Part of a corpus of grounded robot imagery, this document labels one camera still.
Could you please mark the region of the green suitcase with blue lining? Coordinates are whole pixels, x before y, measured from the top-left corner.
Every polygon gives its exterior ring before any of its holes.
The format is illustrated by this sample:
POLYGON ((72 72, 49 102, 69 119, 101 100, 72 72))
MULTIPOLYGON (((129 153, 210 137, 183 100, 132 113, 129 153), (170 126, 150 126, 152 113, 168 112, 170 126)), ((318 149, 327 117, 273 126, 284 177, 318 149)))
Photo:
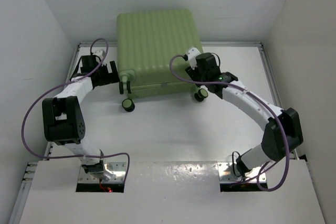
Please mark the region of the green suitcase with blue lining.
POLYGON ((117 16, 119 90, 122 107, 135 109, 134 100, 181 92, 196 92, 170 71, 170 60, 188 52, 203 52, 200 36, 188 9, 152 10, 117 16))

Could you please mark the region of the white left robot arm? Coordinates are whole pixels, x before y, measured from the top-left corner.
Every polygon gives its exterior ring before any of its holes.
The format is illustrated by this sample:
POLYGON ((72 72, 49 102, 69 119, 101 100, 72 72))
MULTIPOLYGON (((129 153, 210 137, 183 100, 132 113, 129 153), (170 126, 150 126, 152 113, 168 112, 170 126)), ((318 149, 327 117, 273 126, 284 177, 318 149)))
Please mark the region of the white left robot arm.
POLYGON ((85 139, 86 126, 80 108, 80 103, 95 87, 120 81, 114 61, 110 62, 111 72, 102 64, 91 76, 80 79, 93 70, 100 59, 98 55, 82 56, 70 77, 72 84, 53 98, 44 99, 42 111, 46 140, 78 155, 85 173, 108 181, 113 171, 108 169, 103 152, 85 139))

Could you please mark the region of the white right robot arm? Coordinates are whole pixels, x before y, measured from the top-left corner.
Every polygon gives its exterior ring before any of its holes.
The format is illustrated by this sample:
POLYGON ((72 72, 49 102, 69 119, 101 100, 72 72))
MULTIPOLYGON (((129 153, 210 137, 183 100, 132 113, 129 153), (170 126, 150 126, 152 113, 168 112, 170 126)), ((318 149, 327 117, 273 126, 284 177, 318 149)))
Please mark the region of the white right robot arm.
POLYGON ((263 130, 262 141, 236 159, 239 175, 245 175, 255 167, 286 155, 285 144, 292 151, 303 143, 299 114, 293 108, 282 109, 263 99, 255 101, 245 86, 230 72, 221 72, 216 57, 210 53, 199 53, 192 49, 184 55, 189 63, 185 69, 196 82, 204 82, 209 92, 233 104, 252 118, 263 130))

